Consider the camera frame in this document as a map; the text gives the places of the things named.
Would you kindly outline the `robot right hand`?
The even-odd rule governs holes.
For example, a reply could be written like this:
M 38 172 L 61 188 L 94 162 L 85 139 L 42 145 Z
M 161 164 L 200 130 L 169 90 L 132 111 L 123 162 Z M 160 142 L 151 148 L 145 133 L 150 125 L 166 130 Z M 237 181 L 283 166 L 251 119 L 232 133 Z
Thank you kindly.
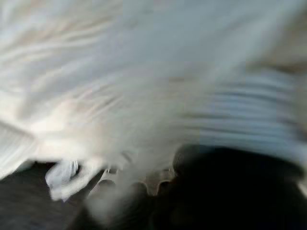
M 120 194 L 100 182 L 85 209 L 90 230 L 304 230 L 303 170 L 288 161 L 229 148 L 186 145 L 175 177 L 150 196 L 143 183 Z

